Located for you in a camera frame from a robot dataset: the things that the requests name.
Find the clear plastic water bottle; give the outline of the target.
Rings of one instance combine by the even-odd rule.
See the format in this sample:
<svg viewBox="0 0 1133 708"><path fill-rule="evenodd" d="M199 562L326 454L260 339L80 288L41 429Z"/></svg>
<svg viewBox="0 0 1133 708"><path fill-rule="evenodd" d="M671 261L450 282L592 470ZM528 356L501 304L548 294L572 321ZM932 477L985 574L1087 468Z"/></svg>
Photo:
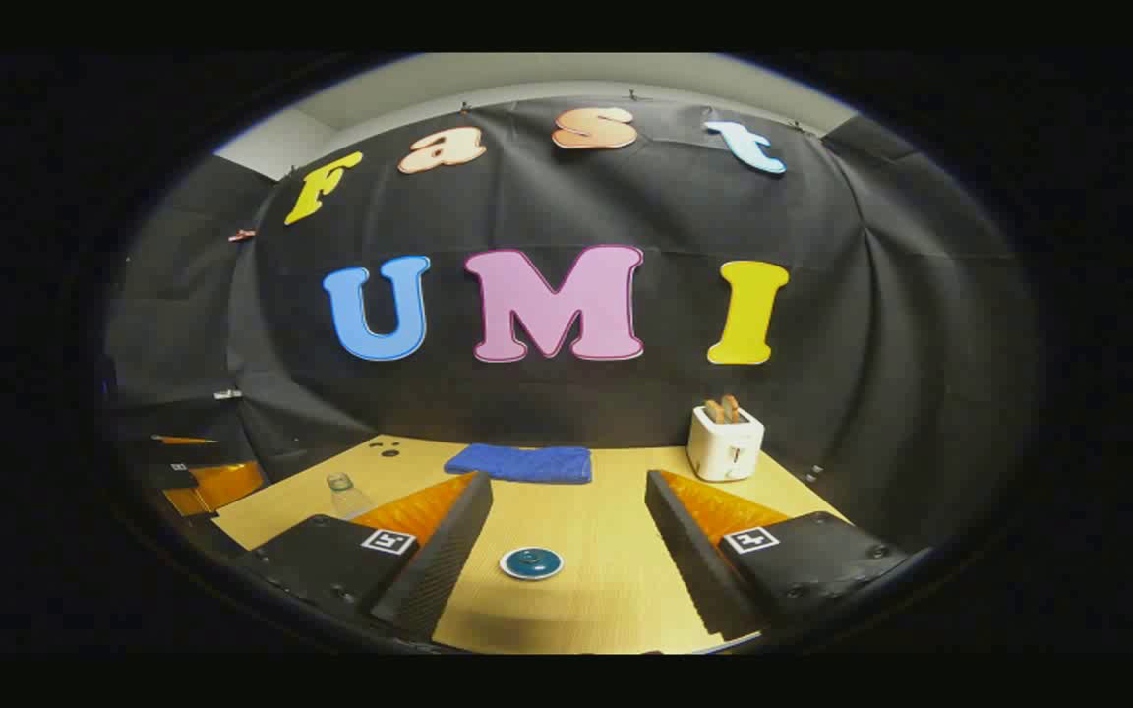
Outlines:
<svg viewBox="0 0 1133 708"><path fill-rule="evenodd" d="M346 472L329 472L327 487L332 502L332 515L341 520L352 520L369 512L377 504L356 487Z"/></svg>

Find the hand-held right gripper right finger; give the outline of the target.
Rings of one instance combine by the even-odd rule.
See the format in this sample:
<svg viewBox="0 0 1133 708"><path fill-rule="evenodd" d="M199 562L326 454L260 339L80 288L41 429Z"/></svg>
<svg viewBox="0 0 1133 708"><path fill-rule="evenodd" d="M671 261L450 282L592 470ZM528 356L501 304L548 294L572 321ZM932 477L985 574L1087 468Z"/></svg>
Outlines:
<svg viewBox="0 0 1133 708"><path fill-rule="evenodd" d="M811 633L926 558L832 512L791 518L666 470L648 472L644 496L704 626L724 640Z"/></svg>

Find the white toaster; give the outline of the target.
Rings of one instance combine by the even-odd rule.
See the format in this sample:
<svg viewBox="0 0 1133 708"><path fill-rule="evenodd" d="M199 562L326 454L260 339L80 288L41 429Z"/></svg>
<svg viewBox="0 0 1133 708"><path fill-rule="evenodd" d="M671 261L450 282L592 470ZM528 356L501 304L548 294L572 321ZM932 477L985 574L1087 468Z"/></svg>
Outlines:
<svg viewBox="0 0 1133 708"><path fill-rule="evenodd" d="M714 423L705 406L692 409L685 454L698 479L725 483L752 476L765 427L746 409L739 409L739 423Z"/></svg>

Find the blue folded towel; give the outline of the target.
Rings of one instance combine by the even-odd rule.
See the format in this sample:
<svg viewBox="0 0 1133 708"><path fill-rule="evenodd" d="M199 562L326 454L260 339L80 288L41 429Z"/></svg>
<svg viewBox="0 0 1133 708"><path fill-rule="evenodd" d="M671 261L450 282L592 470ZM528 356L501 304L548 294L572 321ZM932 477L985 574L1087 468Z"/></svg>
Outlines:
<svg viewBox="0 0 1133 708"><path fill-rule="evenodd" d="M593 452L588 447L522 449L476 443L450 458L444 471L486 472L501 481L583 485L593 481Z"/></svg>

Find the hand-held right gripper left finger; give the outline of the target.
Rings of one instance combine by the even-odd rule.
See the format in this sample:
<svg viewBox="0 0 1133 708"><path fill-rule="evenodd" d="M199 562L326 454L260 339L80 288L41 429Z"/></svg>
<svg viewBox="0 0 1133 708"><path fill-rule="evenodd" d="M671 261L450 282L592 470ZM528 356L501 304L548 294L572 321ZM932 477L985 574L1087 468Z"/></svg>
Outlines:
<svg viewBox="0 0 1133 708"><path fill-rule="evenodd" d="M467 472L363 518L312 515L233 563L355 630L428 642L491 506L489 475Z"/></svg>

